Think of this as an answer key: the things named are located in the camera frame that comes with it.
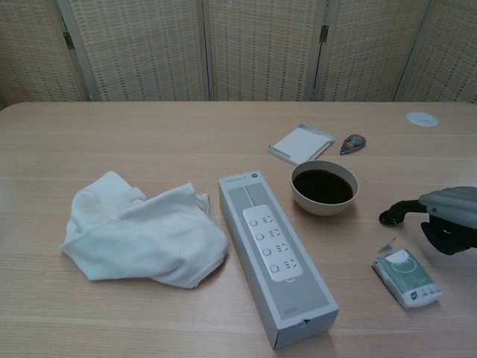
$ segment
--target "coffee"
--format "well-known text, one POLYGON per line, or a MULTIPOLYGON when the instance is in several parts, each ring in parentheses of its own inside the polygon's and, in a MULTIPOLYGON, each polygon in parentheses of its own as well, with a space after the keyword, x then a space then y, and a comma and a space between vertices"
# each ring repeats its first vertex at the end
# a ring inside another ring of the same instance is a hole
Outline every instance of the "coffee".
POLYGON ((345 179, 326 170, 299 173, 293 185, 301 195, 319 203, 339 204, 353 197, 353 189, 345 179))

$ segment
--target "woven rattan panel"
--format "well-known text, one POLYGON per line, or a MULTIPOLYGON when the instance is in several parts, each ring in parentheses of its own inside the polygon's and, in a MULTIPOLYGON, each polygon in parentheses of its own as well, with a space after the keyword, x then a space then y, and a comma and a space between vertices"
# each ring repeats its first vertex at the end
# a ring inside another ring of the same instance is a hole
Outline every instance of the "woven rattan panel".
POLYGON ((435 0, 400 101, 477 102, 477 1, 435 0))
POLYGON ((392 101, 426 0, 339 0, 318 100, 392 101))
POLYGON ((72 59, 42 0, 0 1, 0 102, 81 101, 72 59))
POLYGON ((203 100, 191 0, 69 0, 105 101, 203 100))
POLYGON ((299 101, 317 0, 209 0, 215 99, 299 101))

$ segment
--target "white towel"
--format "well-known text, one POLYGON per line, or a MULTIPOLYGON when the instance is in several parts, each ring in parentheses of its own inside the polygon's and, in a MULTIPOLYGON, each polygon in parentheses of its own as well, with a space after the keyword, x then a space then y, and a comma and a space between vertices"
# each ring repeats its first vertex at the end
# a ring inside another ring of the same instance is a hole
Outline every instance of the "white towel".
POLYGON ((61 246, 89 280, 150 277, 188 289, 228 247, 207 194, 189 183, 147 199, 115 172, 75 195, 61 246))

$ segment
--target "gray box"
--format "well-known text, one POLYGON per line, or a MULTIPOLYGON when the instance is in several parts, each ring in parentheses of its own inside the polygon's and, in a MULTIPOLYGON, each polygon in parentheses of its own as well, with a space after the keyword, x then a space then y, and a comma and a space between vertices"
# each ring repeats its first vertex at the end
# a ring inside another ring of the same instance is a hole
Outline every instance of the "gray box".
POLYGON ((262 173, 222 178, 218 188, 271 347, 328 330, 339 307, 262 173))

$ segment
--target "bowl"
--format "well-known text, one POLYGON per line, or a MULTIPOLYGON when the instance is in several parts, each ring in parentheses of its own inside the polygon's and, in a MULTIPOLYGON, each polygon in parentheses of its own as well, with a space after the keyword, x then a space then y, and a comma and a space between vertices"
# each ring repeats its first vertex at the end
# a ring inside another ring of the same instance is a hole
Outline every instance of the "bowl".
POLYGON ((345 210, 347 207, 349 207, 349 205, 355 200, 358 194, 359 184, 355 175, 345 167, 340 166, 339 164, 326 160, 310 160, 308 162, 299 164, 293 169, 293 172, 291 173, 291 191, 293 192, 293 198, 295 199, 295 201, 304 210, 314 215, 331 216, 338 214, 345 210), (353 191, 353 196, 351 197, 351 199, 343 202, 338 202, 337 204, 326 204, 320 203, 319 201, 314 201, 304 196, 295 187, 294 180, 298 175, 311 170, 324 170, 326 172, 330 172, 334 175, 337 175, 341 179, 346 181, 350 185, 351 190, 353 191))

